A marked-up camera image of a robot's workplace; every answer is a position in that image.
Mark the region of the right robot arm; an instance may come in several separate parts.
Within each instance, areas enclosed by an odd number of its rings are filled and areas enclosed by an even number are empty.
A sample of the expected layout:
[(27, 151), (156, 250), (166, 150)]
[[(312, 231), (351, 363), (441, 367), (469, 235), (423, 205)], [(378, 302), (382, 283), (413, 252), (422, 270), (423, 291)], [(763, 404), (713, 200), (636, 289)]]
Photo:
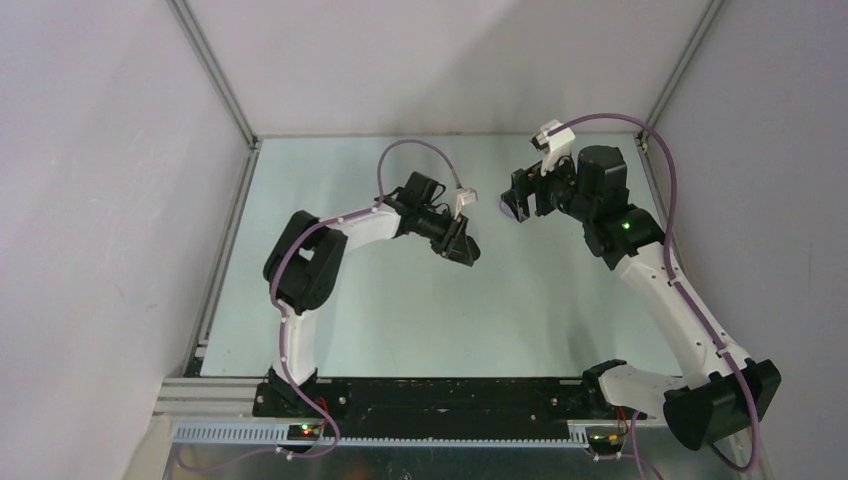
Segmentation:
[(515, 170), (501, 200), (519, 222), (554, 211), (579, 221), (592, 254), (638, 294), (680, 373), (639, 370), (609, 360), (583, 374), (585, 411), (606, 418), (619, 407), (665, 422), (697, 451), (762, 421), (782, 381), (719, 324), (673, 258), (654, 216), (629, 201), (627, 165), (616, 147), (592, 145)]

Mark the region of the lavender earbud charging case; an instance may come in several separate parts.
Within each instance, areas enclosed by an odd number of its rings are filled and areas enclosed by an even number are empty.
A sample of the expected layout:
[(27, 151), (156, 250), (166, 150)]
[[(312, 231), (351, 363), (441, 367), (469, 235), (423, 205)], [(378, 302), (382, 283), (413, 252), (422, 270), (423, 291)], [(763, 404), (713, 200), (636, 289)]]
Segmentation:
[(514, 214), (513, 214), (512, 210), (510, 209), (509, 205), (503, 199), (500, 199), (498, 201), (498, 205), (499, 205), (500, 211), (505, 216), (507, 216), (508, 218), (514, 219)]

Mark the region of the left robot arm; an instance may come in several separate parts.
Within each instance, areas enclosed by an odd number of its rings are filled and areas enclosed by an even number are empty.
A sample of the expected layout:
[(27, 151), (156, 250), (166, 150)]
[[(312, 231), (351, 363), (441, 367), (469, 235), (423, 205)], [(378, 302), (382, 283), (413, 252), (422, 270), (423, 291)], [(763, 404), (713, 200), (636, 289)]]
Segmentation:
[(263, 268), (272, 305), (281, 314), (274, 374), (285, 383), (277, 402), (292, 416), (304, 416), (316, 403), (307, 383), (317, 372), (315, 338), (318, 312), (330, 298), (346, 254), (363, 246), (413, 234), (426, 239), (439, 257), (472, 266), (480, 248), (468, 234), (464, 207), (478, 199), (472, 188), (457, 186), (453, 202), (438, 199), (445, 185), (420, 172), (405, 185), (381, 191), (373, 205), (324, 220), (295, 212)]

